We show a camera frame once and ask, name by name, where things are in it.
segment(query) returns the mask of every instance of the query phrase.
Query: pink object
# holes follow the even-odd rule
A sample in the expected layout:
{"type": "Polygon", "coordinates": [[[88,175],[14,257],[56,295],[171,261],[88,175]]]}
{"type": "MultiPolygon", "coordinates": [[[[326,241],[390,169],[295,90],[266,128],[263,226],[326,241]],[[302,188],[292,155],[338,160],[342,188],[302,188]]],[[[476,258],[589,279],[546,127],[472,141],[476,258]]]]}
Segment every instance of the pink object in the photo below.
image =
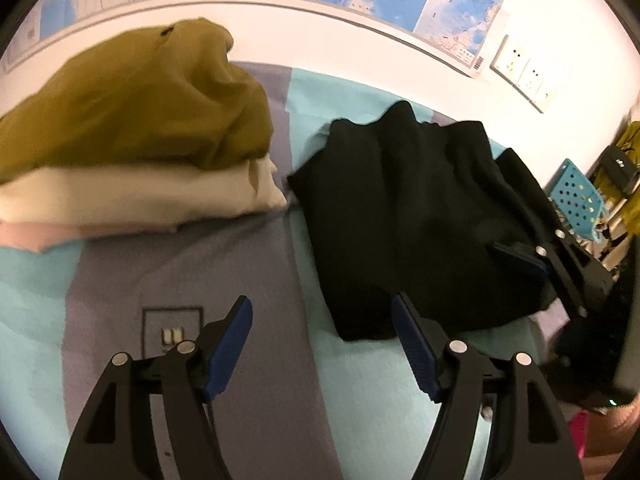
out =
{"type": "Polygon", "coordinates": [[[575,450],[578,453],[578,457],[584,457],[584,447],[587,443],[587,428],[589,423],[589,413],[582,410],[569,423],[569,431],[571,432],[571,438],[574,440],[575,450]]]}
{"type": "Polygon", "coordinates": [[[12,247],[33,253],[43,253],[54,245],[71,240],[101,238],[105,236],[130,235],[135,233],[175,233],[175,225],[161,224],[95,224],[65,225],[38,223],[0,223],[0,247],[12,247]]]}

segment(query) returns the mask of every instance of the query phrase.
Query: light blue fabric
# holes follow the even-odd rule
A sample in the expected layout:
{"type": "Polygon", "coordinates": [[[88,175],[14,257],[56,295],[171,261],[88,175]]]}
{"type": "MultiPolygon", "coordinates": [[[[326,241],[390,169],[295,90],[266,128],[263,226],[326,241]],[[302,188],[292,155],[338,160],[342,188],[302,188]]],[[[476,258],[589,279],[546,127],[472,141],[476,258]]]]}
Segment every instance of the light blue fabric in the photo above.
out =
{"type": "MultiPolygon", "coordinates": [[[[286,109],[294,169],[324,146],[332,120],[368,123],[398,99],[358,83],[293,69],[286,109]]],[[[431,121],[432,110],[412,105],[418,120],[431,121]]],[[[503,150],[492,142],[494,156],[503,150]]],[[[411,478],[439,406],[418,389],[397,339],[344,342],[338,337],[322,298],[305,219],[298,208],[292,208],[290,218],[309,337],[344,480],[411,478]]],[[[468,334],[468,340],[497,357],[515,351],[537,355],[526,319],[468,334]]],[[[466,480],[480,477],[490,428],[479,418],[466,480]]]]}
{"type": "Polygon", "coordinates": [[[44,254],[0,248],[0,419],[40,480],[58,478],[70,437],[61,347],[81,251],[81,242],[44,254]]]}

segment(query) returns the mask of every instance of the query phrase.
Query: blue gripper pad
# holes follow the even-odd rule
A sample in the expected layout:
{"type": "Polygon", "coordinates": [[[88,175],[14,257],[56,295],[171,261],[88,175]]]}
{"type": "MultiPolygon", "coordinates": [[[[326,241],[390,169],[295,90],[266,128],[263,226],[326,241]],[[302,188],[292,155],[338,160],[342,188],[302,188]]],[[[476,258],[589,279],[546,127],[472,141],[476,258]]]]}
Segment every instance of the blue gripper pad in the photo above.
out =
{"type": "Polygon", "coordinates": [[[438,358],[442,355],[448,338],[440,325],[423,319],[404,294],[391,300],[391,321],[400,338],[418,387],[434,402],[440,402],[443,387],[438,380],[438,358]],[[427,336],[433,336],[431,343],[427,336]]]}
{"type": "Polygon", "coordinates": [[[209,382],[203,387],[207,400],[225,391],[253,322],[254,307],[244,298],[209,359],[209,382]]]}

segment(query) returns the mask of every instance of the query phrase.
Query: cream folded fabric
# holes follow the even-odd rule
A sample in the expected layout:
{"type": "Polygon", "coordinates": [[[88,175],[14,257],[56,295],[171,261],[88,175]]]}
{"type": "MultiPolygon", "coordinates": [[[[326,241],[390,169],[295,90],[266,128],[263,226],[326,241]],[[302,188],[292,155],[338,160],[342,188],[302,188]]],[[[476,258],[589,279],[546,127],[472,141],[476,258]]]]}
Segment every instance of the cream folded fabric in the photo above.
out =
{"type": "Polygon", "coordinates": [[[176,231],[175,225],[164,224],[65,225],[0,222],[0,247],[43,253],[55,245],[72,240],[138,233],[175,233],[176,231]]]}
{"type": "Polygon", "coordinates": [[[268,156],[228,170],[131,164],[40,168],[0,186],[0,221],[180,224],[286,206],[268,156]]]}

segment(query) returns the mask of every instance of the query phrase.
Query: white wall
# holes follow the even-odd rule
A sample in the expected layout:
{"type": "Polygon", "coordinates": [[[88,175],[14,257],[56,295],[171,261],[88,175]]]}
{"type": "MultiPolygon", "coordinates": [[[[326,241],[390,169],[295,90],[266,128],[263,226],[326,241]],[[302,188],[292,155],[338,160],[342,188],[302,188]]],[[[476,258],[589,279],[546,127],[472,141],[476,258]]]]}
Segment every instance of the white wall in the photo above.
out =
{"type": "MultiPolygon", "coordinates": [[[[0,113],[35,92],[79,50],[128,28],[196,16],[231,31],[236,41],[232,60],[340,76],[394,92],[457,120],[481,120],[492,139],[516,149],[541,183],[566,157],[587,170],[640,90],[640,55],[603,0],[505,0],[504,9],[511,15],[506,32],[553,52],[571,69],[571,78],[546,114],[491,70],[484,72],[486,81],[479,82],[410,46],[331,17],[221,0],[164,0],[164,4],[171,6],[126,15],[118,10],[108,20],[106,13],[91,27],[85,23],[72,34],[60,34],[0,77],[0,113]]],[[[142,9],[140,5],[127,9],[142,9]]],[[[488,41],[497,41],[502,34],[494,31],[488,41]]]]}

